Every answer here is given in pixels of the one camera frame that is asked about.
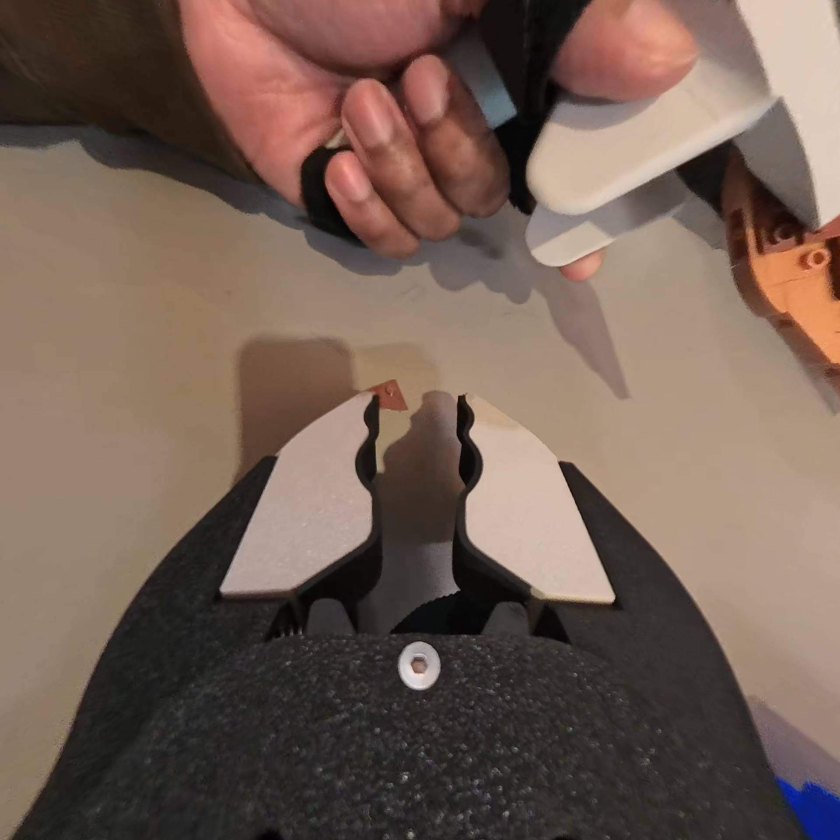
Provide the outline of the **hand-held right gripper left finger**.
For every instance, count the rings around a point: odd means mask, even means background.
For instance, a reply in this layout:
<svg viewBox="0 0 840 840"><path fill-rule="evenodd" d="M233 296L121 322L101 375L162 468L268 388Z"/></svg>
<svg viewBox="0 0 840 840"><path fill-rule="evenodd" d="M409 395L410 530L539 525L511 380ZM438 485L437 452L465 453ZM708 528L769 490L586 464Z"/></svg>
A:
<svg viewBox="0 0 840 840"><path fill-rule="evenodd" d="M368 594L382 572L379 420L379 396L361 392L280 449L220 586L223 598Z"/></svg>

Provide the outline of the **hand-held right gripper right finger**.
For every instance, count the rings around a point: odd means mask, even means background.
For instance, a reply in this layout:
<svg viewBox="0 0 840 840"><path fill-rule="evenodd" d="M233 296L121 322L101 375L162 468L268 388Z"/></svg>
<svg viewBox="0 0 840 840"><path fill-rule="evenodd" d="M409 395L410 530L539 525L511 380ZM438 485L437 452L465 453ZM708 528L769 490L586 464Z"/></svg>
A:
<svg viewBox="0 0 840 840"><path fill-rule="evenodd" d="M486 604L614 604L616 595L553 451L487 400L462 395L453 572Z"/></svg>

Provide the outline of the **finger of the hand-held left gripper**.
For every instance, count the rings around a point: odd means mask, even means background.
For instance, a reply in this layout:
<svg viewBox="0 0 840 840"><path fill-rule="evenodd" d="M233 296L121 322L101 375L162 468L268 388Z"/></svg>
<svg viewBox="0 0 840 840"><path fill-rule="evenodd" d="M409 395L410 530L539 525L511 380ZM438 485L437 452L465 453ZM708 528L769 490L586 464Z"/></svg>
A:
<svg viewBox="0 0 840 840"><path fill-rule="evenodd" d="M743 1L770 109L736 142L751 173L808 230L839 215L838 2Z"/></svg>

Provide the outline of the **orange toy brick model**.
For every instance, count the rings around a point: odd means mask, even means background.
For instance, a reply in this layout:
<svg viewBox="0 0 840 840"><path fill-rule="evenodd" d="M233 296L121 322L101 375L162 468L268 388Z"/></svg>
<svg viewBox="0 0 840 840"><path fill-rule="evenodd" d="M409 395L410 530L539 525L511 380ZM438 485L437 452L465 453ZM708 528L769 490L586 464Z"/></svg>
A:
<svg viewBox="0 0 840 840"><path fill-rule="evenodd" d="M818 382L839 393L839 218L810 231L730 153L721 188L742 299Z"/></svg>

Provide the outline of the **blue storage bin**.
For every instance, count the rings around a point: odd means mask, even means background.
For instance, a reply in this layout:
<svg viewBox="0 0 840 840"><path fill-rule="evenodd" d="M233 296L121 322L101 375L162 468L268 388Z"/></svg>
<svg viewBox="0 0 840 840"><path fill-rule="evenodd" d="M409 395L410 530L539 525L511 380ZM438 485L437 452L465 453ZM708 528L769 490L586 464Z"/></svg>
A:
<svg viewBox="0 0 840 840"><path fill-rule="evenodd" d="M776 782L808 838L839 839L837 795L810 781L798 787L779 777Z"/></svg>

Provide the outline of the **person's left forearm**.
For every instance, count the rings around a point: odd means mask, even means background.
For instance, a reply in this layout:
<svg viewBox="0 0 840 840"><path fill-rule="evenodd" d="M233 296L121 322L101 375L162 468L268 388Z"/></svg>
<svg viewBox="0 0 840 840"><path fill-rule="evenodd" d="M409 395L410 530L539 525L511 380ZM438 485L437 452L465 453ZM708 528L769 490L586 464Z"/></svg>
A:
<svg viewBox="0 0 840 840"><path fill-rule="evenodd" d="M2 1L1 122L153 136L260 182L207 99L176 2Z"/></svg>

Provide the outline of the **light grey desk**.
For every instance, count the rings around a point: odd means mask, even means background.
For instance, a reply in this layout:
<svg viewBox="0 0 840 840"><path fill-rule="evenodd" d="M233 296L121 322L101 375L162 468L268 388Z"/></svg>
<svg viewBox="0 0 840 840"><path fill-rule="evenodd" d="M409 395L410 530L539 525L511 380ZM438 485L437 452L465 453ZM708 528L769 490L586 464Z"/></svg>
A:
<svg viewBox="0 0 840 840"><path fill-rule="evenodd" d="M590 283L524 220L404 265L180 154L2 130L2 836L127 604L264 455L396 379L385 564L364 625L455 589L455 398L575 463L653 544L735 668L777 772L838 792L838 398L751 314L689 204Z"/></svg>

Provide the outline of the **person's left hand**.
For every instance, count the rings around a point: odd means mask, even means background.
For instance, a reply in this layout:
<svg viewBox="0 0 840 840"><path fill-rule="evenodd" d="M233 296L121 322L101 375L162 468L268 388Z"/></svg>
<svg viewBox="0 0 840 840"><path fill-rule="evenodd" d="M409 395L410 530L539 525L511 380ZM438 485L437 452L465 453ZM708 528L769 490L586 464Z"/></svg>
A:
<svg viewBox="0 0 840 840"><path fill-rule="evenodd" d="M247 162L300 208L310 153L343 131L326 193L369 250L413 256L496 214L510 172L447 42L485 2L180 2L185 45Z"/></svg>

